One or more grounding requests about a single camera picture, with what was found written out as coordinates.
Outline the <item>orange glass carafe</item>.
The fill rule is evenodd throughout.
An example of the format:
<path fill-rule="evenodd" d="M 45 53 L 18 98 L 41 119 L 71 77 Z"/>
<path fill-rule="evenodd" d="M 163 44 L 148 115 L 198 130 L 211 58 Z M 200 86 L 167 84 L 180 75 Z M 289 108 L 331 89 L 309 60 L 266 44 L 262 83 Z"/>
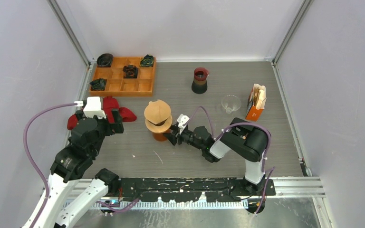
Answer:
<path fill-rule="evenodd" d="M 165 136 L 165 134 L 167 133 L 169 133 L 169 131 L 166 131 L 164 133 L 153 133 L 153 137 L 156 141 L 164 142 L 168 140 L 168 138 Z"/>

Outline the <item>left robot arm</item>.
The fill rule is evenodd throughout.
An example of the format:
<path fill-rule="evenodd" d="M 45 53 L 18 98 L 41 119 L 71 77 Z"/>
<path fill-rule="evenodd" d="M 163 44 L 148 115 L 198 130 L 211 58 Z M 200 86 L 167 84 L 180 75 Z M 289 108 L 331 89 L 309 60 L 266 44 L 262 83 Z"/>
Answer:
<path fill-rule="evenodd" d="M 69 144 L 55 157 L 50 168 L 45 191 L 25 228 L 72 228 L 103 196 L 114 196 L 121 188 L 118 175 L 103 168 L 88 187 L 69 205 L 64 206 L 74 187 L 98 156 L 104 138 L 123 133 L 122 117 L 117 109 L 111 111 L 114 122 L 97 115 L 87 117 L 77 112 L 76 127 L 71 131 Z"/>

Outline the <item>orange coffee filter box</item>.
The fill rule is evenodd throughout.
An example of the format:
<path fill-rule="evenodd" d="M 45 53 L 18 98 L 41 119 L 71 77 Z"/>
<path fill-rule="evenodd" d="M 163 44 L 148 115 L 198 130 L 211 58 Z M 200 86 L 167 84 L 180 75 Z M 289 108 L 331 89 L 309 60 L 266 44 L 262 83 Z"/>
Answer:
<path fill-rule="evenodd" d="M 247 102 L 246 120 L 257 121 L 265 109 L 266 87 L 254 84 Z"/>

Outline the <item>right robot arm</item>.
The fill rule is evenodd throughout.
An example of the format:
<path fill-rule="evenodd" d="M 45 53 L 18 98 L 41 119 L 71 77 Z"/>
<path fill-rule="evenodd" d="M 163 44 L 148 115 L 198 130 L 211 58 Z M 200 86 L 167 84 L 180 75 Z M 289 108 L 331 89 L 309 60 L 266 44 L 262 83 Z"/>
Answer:
<path fill-rule="evenodd" d="M 172 145 L 186 143 L 202 152 L 209 162 L 219 162 L 228 152 L 235 152 L 245 161 L 245 189 L 257 195 L 266 185 L 265 160 L 271 144 L 271 133 L 264 127 L 234 118 L 221 134 L 213 138 L 205 126 L 189 130 L 178 121 L 163 136 Z"/>

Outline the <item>brown paper coffee filter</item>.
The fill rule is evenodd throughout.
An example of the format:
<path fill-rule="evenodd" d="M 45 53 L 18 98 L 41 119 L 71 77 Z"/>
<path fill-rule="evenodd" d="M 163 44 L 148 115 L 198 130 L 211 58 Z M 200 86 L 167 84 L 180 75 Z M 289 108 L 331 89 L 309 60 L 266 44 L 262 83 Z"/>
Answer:
<path fill-rule="evenodd" d="M 161 126 L 172 120 L 171 108 L 163 100 L 150 101 L 144 110 L 144 117 L 149 123 Z"/>

